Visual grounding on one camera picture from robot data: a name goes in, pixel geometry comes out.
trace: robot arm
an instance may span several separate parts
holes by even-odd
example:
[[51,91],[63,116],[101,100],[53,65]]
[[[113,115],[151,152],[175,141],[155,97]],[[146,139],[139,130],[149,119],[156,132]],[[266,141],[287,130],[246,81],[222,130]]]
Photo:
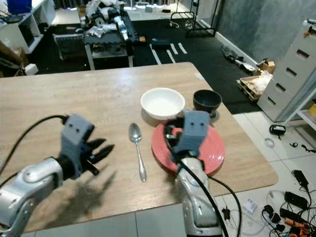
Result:
[[83,117],[70,116],[62,131],[59,158],[50,157],[24,168],[13,182],[0,189],[0,237],[20,236],[35,207],[62,186],[63,180],[77,179],[87,170],[99,173],[93,164],[106,157],[113,146],[93,155],[92,151],[105,141],[87,142],[93,129],[94,125]]
[[[208,187],[208,177],[199,156],[199,147],[208,131],[209,114],[203,111],[187,111],[184,118],[165,126],[165,137],[172,150],[172,161],[181,159]],[[182,127],[181,136],[172,135],[172,129]],[[178,165],[175,187],[182,201],[186,233],[189,236],[221,236],[222,228],[213,206],[196,180]]]

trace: white cable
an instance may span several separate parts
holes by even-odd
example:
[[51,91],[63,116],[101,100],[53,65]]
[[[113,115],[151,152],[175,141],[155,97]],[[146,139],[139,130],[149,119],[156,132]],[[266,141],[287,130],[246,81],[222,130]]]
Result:
[[[280,192],[280,193],[282,193],[283,195],[285,194],[285,192],[282,191],[282,190],[270,190],[270,191],[268,192],[268,194],[267,194],[267,197],[266,197],[266,201],[267,201],[268,204],[269,204],[269,197],[270,197],[270,198],[274,198],[273,192]],[[275,210],[275,209],[276,209],[275,204],[274,204],[273,202],[271,202],[271,204],[272,204],[272,206],[273,206],[273,209]]]
[[179,24],[174,22],[174,21],[169,21],[170,22],[170,27],[172,27],[173,25],[175,25],[175,28],[180,28]]
[[[262,225],[262,228],[260,230],[258,230],[256,233],[245,233],[245,232],[240,232],[240,234],[244,235],[244,236],[257,236],[258,234],[260,234],[263,229],[267,226],[267,223],[263,224],[262,222],[259,222],[253,218],[251,218],[250,216],[248,216],[246,213],[242,212],[243,215],[245,215],[246,217],[248,217],[250,220],[256,222],[257,224],[259,225]],[[229,223],[231,224],[231,227],[234,229],[234,230],[237,230],[237,228],[229,221]]]

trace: white bowl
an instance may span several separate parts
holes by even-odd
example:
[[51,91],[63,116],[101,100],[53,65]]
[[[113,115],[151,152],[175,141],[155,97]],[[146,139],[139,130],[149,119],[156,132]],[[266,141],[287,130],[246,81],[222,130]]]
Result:
[[185,106],[184,97],[176,90],[154,88],[146,91],[140,103],[149,116],[158,120],[174,119]]

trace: wooden table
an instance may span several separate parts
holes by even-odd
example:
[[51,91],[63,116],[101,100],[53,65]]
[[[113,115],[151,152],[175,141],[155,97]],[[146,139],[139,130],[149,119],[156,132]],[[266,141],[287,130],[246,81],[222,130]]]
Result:
[[[169,87],[193,108],[193,93],[210,88],[191,63],[123,68],[89,72],[49,74],[0,79],[1,156],[7,156],[17,137],[32,123],[52,114],[78,113],[95,126],[92,138],[105,137],[115,144],[112,153],[97,167],[97,177],[86,172],[79,179],[67,180],[35,210],[26,230],[63,226],[162,205],[178,203],[174,176],[154,160],[151,137],[157,123],[142,111],[141,95],[153,87]],[[215,175],[236,192],[273,185],[277,174],[260,154],[242,128],[222,104],[214,126],[226,145],[223,166]],[[140,142],[147,170],[141,182],[128,127],[139,124]],[[47,121],[32,131],[17,149],[4,178],[29,164],[57,156],[62,125]],[[214,196],[228,193],[210,182]]]

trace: spoon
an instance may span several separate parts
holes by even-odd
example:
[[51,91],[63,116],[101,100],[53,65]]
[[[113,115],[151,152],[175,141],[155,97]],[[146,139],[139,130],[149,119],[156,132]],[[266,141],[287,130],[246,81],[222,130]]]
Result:
[[139,169],[139,176],[140,179],[145,182],[147,179],[147,174],[145,170],[145,166],[142,160],[142,157],[140,155],[138,143],[142,139],[142,133],[139,129],[139,126],[135,123],[132,123],[129,126],[129,139],[135,143],[136,145],[136,150],[137,150],[137,156],[138,156],[138,169]]

